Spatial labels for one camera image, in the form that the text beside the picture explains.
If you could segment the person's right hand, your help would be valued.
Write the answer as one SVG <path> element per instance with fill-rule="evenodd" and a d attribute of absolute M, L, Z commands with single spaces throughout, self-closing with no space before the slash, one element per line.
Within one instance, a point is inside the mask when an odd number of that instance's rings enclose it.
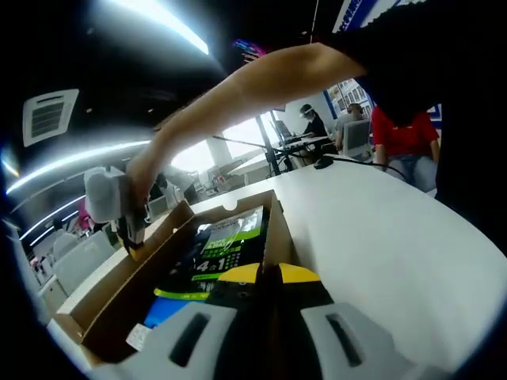
<path fill-rule="evenodd" d="M 126 175 L 133 204 L 143 206 L 158 175 L 156 157 L 148 149 L 142 151 L 128 163 Z"/>

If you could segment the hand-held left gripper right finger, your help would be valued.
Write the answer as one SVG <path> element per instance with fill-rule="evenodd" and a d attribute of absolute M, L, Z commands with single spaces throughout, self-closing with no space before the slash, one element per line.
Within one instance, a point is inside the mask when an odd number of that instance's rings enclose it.
<path fill-rule="evenodd" d="M 311 270 L 277 266 L 277 305 L 291 379 L 426 379 L 391 334 L 348 303 L 335 303 Z"/>

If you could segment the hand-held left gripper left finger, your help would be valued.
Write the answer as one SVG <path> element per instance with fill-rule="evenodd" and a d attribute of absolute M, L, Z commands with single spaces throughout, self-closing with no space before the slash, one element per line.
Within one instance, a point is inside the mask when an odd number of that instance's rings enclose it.
<path fill-rule="evenodd" d="M 189 302 L 146 336 L 143 349 L 114 367 L 116 379 L 222 379 L 239 374 L 261 343 L 262 266 L 232 268 L 206 302 Z"/>

